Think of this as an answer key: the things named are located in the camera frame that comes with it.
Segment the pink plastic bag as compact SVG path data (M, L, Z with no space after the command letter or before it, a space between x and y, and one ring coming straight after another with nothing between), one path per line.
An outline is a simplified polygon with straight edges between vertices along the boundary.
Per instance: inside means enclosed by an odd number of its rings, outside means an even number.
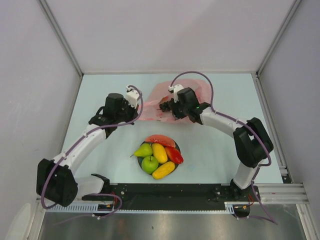
M183 119L175 119L171 112L163 112L160 110L160 104L169 101L174 97L169 92L171 82L165 81L158 83L152 90L148 99L143 104L143 111L139 117L140 121L156 121L170 124L190 124L191 121L188 117ZM182 78L175 81L176 85L182 85L187 88L190 87L195 91L197 99L200 103L211 101L211 88L210 85L201 79Z

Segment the fake watermelon slice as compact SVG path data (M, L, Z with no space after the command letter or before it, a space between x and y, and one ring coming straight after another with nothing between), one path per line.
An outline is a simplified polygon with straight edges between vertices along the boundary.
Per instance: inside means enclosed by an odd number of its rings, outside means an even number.
M148 143L158 143L164 147L170 147L170 148L176 147L176 143L172 138L162 134L150 135L146 137L144 141Z

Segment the green fake pear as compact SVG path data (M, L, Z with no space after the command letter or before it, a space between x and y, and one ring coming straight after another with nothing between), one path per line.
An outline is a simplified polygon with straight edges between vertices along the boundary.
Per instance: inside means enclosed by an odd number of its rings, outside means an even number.
M143 143L131 156L145 158L152 155L152 146L149 143Z

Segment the red fake fruit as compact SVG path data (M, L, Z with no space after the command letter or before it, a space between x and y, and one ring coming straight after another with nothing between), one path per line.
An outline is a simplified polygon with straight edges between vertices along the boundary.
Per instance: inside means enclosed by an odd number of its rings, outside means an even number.
M165 152L167 154L167 157L175 164L182 164L184 162L184 159L180 153L180 151L173 147L165 147Z

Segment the dark teal ceramic plate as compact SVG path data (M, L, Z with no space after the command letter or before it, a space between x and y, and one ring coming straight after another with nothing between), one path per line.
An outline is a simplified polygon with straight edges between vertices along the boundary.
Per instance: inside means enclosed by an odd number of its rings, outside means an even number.
M180 151L180 153L181 153L181 150L180 150L180 148L179 148L179 146L176 144L176 142L175 142L175 147L174 148L176 148L177 150L179 150ZM138 162L138 165L139 165L139 167L142 169L142 161L143 161L143 159L144 159L144 157L137 157L137 162ZM181 164L175 164L175 169L174 169L174 171L179 167L179 165L181 165Z

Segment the yellow fake lemon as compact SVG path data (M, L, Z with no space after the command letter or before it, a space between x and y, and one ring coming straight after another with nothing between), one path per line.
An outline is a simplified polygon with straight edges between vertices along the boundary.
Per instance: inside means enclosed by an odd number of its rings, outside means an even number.
M168 161L168 156L165 148L159 143L153 143L151 145L153 156L158 160L160 164L164 164Z

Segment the green fake apple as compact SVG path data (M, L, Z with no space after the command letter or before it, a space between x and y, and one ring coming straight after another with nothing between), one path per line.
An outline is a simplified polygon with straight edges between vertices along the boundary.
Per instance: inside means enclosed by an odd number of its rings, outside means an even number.
M154 156L147 156L142 160L142 170L147 174L152 174L159 166L158 160Z

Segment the yellow fake mango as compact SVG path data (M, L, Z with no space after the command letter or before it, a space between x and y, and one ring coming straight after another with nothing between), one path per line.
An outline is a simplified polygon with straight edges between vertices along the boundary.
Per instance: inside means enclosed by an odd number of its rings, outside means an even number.
M152 177L156 180L163 179L171 172L175 170L175 164L172 161L168 161L158 167L153 173Z

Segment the black fake grapes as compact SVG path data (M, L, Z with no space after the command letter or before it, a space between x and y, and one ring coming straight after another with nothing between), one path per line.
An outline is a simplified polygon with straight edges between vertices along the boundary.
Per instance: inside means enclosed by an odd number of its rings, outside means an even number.
M163 97L159 101L159 107L158 109L162 112L171 112L172 111L172 103L174 102L173 98Z

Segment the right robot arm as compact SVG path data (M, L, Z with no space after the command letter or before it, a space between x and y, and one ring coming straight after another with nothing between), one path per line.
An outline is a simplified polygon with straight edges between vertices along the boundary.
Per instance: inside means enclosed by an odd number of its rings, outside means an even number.
M235 200L242 201L248 196L250 185L263 166L262 161L268 159L265 165L271 164L270 152L274 145L261 120L254 117L243 122L214 111L211 104L200 103L190 87L177 84L170 86L168 91L173 94L168 105L175 119L187 117L192 123L213 127L233 138L240 164L230 182L230 194Z

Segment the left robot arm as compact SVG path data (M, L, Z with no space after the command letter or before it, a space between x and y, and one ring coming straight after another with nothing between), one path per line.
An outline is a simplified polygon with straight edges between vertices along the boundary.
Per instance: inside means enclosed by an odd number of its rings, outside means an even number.
M53 159L42 159L37 166L36 193L42 206L45 200L55 205L69 206L75 199L94 194L105 200L111 188L107 178L99 174L75 178L75 174L87 156L118 127L133 124L140 116L139 103L142 94L133 88L126 95L110 93L105 104L89 120L83 133L68 149Z

